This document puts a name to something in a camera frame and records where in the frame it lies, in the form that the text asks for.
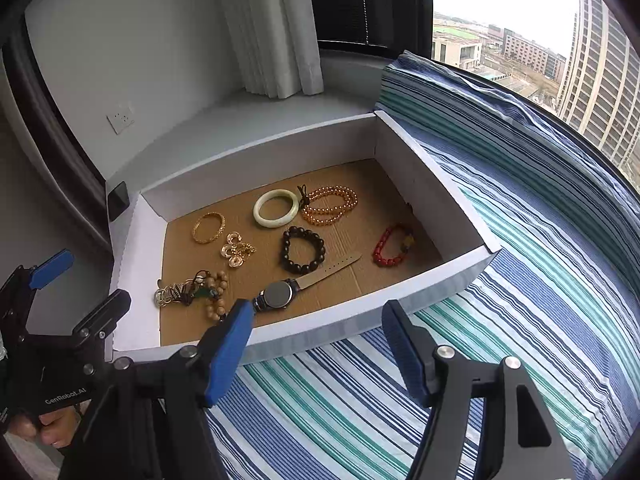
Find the person's left hand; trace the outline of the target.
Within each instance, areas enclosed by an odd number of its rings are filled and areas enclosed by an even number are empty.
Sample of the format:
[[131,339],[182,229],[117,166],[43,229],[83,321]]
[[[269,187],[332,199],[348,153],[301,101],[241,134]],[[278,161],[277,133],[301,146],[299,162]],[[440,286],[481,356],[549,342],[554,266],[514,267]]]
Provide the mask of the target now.
[[78,411],[71,406],[40,415],[39,425],[25,415],[16,415],[9,424],[9,433],[26,441],[40,439],[45,445],[66,448],[72,442],[80,421]]

